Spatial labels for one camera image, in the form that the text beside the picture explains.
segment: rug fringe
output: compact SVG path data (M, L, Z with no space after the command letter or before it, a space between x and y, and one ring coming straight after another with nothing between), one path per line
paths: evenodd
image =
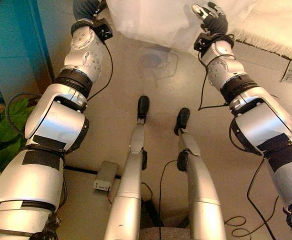
M292 48L290 47L274 42L272 40L256 35L254 33L245 31L243 29L235 28L235 30L232 33L235 35L234 38L235 40L239 40L244 43L253 45L257 48L264 49L266 51L276 53L280 56L285 56L288 57L289 59L292 59Z

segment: blue wall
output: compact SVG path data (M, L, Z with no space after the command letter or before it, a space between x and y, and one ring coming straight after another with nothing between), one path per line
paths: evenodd
M0 0L0 103L54 73L36 0Z

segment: white fabric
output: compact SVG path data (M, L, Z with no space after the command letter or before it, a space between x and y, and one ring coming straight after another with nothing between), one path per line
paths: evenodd
M214 0L228 20L228 33L249 14L257 0ZM204 6L204 0L107 0L117 31L124 36L155 43L195 56L193 47L202 31L202 21L192 12L192 4Z
M292 59L292 0L259 0L234 34L238 40Z

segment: black cable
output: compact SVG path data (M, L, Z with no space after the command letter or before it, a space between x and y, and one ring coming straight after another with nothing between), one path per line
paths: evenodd
M239 150L241 150L241 151L243 151L243 152L247 152L247 153L249 153L248 150L246 150L246 149L244 149L244 148L241 148L241 147L237 146L236 143L233 141L233 139L232 139L232 128L231 128L231 124L229 125L228 136L229 136L229 140L230 140L230 142L231 142L231 143L232 143L237 149L239 149Z
M66 181L65 181L65 176L62 176L62 187L64 189L64 198L62 199L62 202L59 204L58 209L60 209L64 204L66 203L67 197L68 197L68 191L67 191L67 186L66 186Z
M158 218L159 218L159 220L161 220L162 180L163 180L164 172L166 170L167 165L170 164L170 163L173 163L173 162L177 162L177 160L169 161L169 162L166 163L166 165L164 166L164 169L162 170L161 177L160 177L160 182L159 182L159 206L158 206ZM161 240L161 239L162 239L162 230L161 230L161 226L159 226L159 240Z
M205 83L207 80L207 76L208 76L208 66L216 59L220 58L220 57L234 57L234 55L232 54L222 54L220 56L216 56L214 57L207 65L205 65L202 60L200 59L200 53L198 53L198 60L200 61L200 63L205 67L206 70L206 74L205 74L205 78L204 78L204 82L202 83L202 87L201 87L201 93L200 93L200 104L199 104L199 108L198 111L202 110L202 109L208 109L208 108L220 108L220 107L226 107L228 106L228 104L225 102L223 105L215 105L215 106L204 106L203 105L203 98L204 98L204 88L205 88Z
M110 199L110 186L108 187L108 189L107 189L107 199L108 199L108 202L112 205L113 203L112 203L112 201L111 201L111 199Z
M259 211L259 209L255 206L255 204L253 203L253 201L252 201L251 198L250 198L250 193L251 193L251 189L252 189L253 183L254 183L254 181L255 181L255 177L256 177L257 173L259 172L259 170L261 169L261 167L262 167L262 165L263 165L264 162L265 162L265 158L263 157L263 159L262 159L260 165L258 166L257 170L255 171L255 173L254 173L254 175L253 175L253 177L252 177L252 179L251 179L251 182L250 182L250 184L249 184L249 187L248 187L247 195L246 195L246 196L247 196L247 199L248 199L248 201L250 202L250 204L254 207L254 209L256 210L256 212L259 214L260 218L261 218L262 221L264 222L264 224L265 224L265 226L266 226L266 228L267 228L267 230L268 230L268 232L269 232L271 238L272 238L273 240L276 240L276 238L274 237L274 234L273 234L273 232L272 232L270 226L267 224L267 221L265 220L264 216L262 215L262 213Z
M271 215L270 217L266 220L266 222L268 222L269 220L271 220L274 216L274 213L275 213L275 210L276 210L276 205L277 205L277 201L278 201L279 197L277 196L276 197L276 200L274 202L274 205L273 205L273 209L272 209L272 212L271 212ZM230 224L229 221L233 220L233 219L236 219L236 218L243 218L244 219L244 222L241 223L241 224ZM250 240L252 239L252 236L251 234L253 234L254 232L256 232L258 229L260 229L262 226L265 225L265 223L262 223L260 224L258 227L256 227L254 230L252 231L249 231L248 229L246 228L243 228L241 226L243 226L245 223L246 223L246 217L244 216L233 216L231 217L230 219L228 219L227 221L224 222L225 225L228 225L228 226L233 226L233 227L239 227L239 228L236 228L234 229L233 231L231 231L231 235L235 238L243 238L243 237L246 237L246 236L250 236ZM238 230L244 230L247 232L247 234L244 234L244 235L235 235L234 233Z
M228 35L224 35L224 36L217 37L216 39L214 39L214 42L217 42L217 41L222 40L222 39L227 38L227 37L232 37L232 39L233 39L234 38L234 35L233 34L228 34ZM201 58L200 58L200 52L198 52L198 60L205 67L205 71L206 71L205 78L204 78L204 82L202 83L202 87L201 87L200 104L199 104L198 111L200 111L202 109L221 108L221 107L228 106L228 104L225 102L223 105L214 105L214 106L204 106L204 107L202 107L202 105L203 105L203 96L204 96L204 87L205 87L205 83L206 83L207 76L208 76L208 66L215 59L218 59L220 57L234 57L234 60L236 59L235 56L232 55L232 54L222 54L222 55L219 55L219 56L214 57L207 65L205 65L203 63L203 61L201 60Z
M109 77L109 80L108 80L108 82L106 83L106 85L105 85L101 90L99 90L98 92L96 92L93 96L89 97L89 98L87 99L87 102L88 102L89 100L91 100L93 97L95 97L97 94L99 94L101 91L103 91L105 88L107 88L107 86L110 84L110 82L111 82L111 80L112 80L113 71L114 71L113 58L112 58L111 52L110 52L110 50L108 49L106 43L104 43L104 45L105 45L105 47L106 47L106 49L107 49L107 52L108 52L108 54L109 54L109 57L110 57L110 63L111 63L111 73L110 73L110 77Z
M37 97L41 97L42 94L39 94L39 93L32 93L32 92L22 92L22 93L19 93L19 94L16 94L15 96L13 96L9 101L8 101L8 104L6 105L5 107L5 117L6 117L6 120L8 122L8 124L10 125L10 127L15 131L17 132L18 134L20 134L21 136L24 137L24 132L21 131L20 129L18 129L14 123L12 122L11 120L11 117L10 117L10 112L9 112L9 109L10 109L10 105L12 103L12 101L19 97L19 96L22 96L22 95L34 95L34 96L37 96Z
M58 240L57 232L54 232L54 240Z
M148 188L148 190L150 191L150 200L152 200L153 199L153 191L151 190L150 186L148 186L147 183L145 183L145 182L142 182L141 184L144 184Z

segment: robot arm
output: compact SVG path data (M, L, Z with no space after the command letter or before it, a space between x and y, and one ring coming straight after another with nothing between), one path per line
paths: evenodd
M225 35L227 28L220 27L225 24L219 21L226 18L219 18L223 14L214 3L208 6L218 13L215 24L209 24L213 12L196 4L192 7L210 31L199 35L194 49L200 52L210 84L229 104L234 115L232 131L248 152L266 157L270 175L288 210L287 224L292 228L292 118L244 71L234 57L234 42Z
M73 25L65 66L27 120L26 147L0 176L0 239L55 239L64 155L79 148L88 131L82 112L110 37L103 19Z

